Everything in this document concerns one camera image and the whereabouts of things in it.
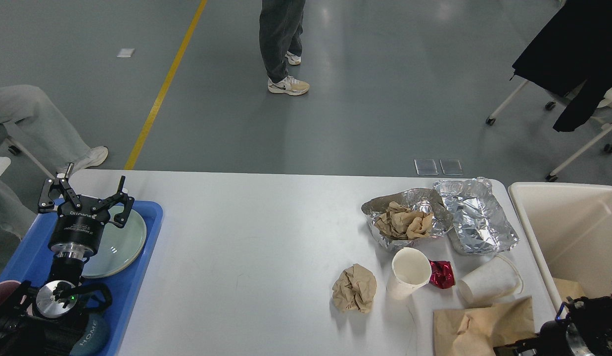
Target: trash bin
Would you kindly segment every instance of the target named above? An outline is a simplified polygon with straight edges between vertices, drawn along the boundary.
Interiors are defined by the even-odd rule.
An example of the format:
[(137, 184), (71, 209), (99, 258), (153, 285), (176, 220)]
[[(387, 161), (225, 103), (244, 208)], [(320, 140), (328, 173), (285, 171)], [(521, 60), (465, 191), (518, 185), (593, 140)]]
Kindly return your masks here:
[(589, 298), (611, 295), (611, 186), (518, 182), (509, 194), (555, 306), (552, 277), (579, 282)]

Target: person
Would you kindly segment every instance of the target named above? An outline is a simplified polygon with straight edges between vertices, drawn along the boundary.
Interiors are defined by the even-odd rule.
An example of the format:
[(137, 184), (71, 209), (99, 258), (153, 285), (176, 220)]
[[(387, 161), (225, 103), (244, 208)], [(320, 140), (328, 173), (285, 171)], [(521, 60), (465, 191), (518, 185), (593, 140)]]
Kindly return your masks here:
[[(108, 156), (106, 146), (89, 147), (46, 93), (35, 86), (0, 88), (1, 131), (34, 153), (51, 172), (65, 172), (72, 162), (75, 173), (102, 164)], [(23, 172), (24, 168), (16, 166), (13, 162), (11, 168)], [(34, 218), (34, 212), (0, 180), (0, 228), (22, 238)]]
[(268, 91), (302, 95), (310, 85), (288, 75), (286, 63), (301, 64), (301, 34), (306, 0), (262, 0), (260, 51), (268, 75)]

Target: sneaker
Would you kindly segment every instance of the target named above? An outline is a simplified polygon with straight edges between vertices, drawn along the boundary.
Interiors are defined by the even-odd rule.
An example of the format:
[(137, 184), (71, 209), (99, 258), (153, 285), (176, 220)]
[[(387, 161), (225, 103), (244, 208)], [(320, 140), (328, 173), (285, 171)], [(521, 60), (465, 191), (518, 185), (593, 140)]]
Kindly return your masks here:
[[(78, 158), (73, 164), (73, 171), (71, 174), (74, 174), (77, 171), (81, 171), (82, 169), (88, 167), (97, 167), (98, 165), (104, 163), (107, 158), (107, 147), (106, 146), (98, 146), (95, 148), (91, 148), (84, 156)], [(59, 173), (63, 173), (68, 168), (68, 165), (62, 167)]]
[(298, 81), (290, 75), (282, 79), (280, 83), (273, 83), (268, 79), (268, 91), (275, 94), (286, 93), (288, 95), (302, 95), (306, 94), (308, 89), (310, 89), (310, 84)]
[(292, 53), (290, 53), (290, 51), (286, 52), (286, 58), (288, 58), (288, 64), (290, 65), (300, 65), (301, 64), (301, 57), (300, 56), (296, 56)]

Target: yellow line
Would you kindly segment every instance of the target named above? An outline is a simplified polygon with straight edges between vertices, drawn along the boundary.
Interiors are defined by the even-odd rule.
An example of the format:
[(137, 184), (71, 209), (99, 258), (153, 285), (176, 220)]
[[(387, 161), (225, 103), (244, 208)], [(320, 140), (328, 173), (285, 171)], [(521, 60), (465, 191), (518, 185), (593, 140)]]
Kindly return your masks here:
[(170, 85), (172, 84), (172, 80), (174, 79), (174, 75), (176, 74), (177, 69), (179, 68), (179, 64), (181, 63), (181, 59), (185, 54), (185, 50), (191, 40), (191, 36), (193, 34), (193, 30), (195, 30), (195, 26), (198, 24), (198, 20), (200, 19), (200, 15), (202, 14), (202, 10), (204, 10), (204, 5), (207, 3), (207, 0), (202, 0), (198, 9), (193, 16), (193, 20), (189, 25), (188, 31), (185, 34), (185, 38), (183, 38), (183, 42), (181, 43), (181, 47), (179, 47), (179, 52), (176, 54), (174, 61), (172, 63), (172, 67), (170, 67), (170, 71), (167, 73), (165, 77), (165, 81), (161, 86), (161, 91), (158, 92), (158, 96), (156, 100), (154, 100), (154, 105), (152, 106), (152, 110), (150, 110), (147, 119), (145, 120), (145, 124), (143, 124), (143, 129), (141, 129), (141, 133), (139, 133), (139, 138), (134, 143), (134, 148), (132, 148), (132, 152), (130, 152), (130, 156), (125, 162), (125, 167), (123, 169), (131, 170), (134, 169), (134, 164), (136, 164), (137, 159), (139, 158), (139, 154), (141, 153), (141, 149), (143, 149), (143, 144), (145, 144), (145, 140), (147, 139), (147, 135), (149, 134), (150, 129), (152, 129), (152, 125), (154, 124), (154, 120), (156, 119), (156, 115), (158, 111), (161, 109), (161, 104), (163, 104), (163, 99), (165, 99), (165, 95), (167, 95), (167, 90), (169, 90)]

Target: aluminum foil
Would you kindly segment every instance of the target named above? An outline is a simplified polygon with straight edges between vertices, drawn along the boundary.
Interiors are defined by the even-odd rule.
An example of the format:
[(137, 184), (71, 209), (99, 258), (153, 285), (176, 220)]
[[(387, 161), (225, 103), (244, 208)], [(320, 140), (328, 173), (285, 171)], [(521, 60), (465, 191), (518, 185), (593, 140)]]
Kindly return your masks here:
[[(396, 203), (410, 207), (412, 210), (433, 213), (433, 227), (431, 228), (430, 237), (421, 237), (415, 240), (398, 240), (381, 234), (380, 230), (374, 226), (374, 223), (387, 210), (390, 201), (396, 201)], [(446, 236), (448, 230), (453, 227), (453, 216), (446, 210), (441, 196), (434, 189), (415, 188), (392, 195), (379, 196), (363, 204), (361, 210), (367, 218), (367, 225), (370, 228), (372, 237), (390, 252), (397, 252), (403, 247), (414, 247), (420, 243)]]
[(486, 178), (439, 180), (434, 184), (453, 214), (451, 244), (462, 255), (494, 255), (516, 246), (519, 238)]

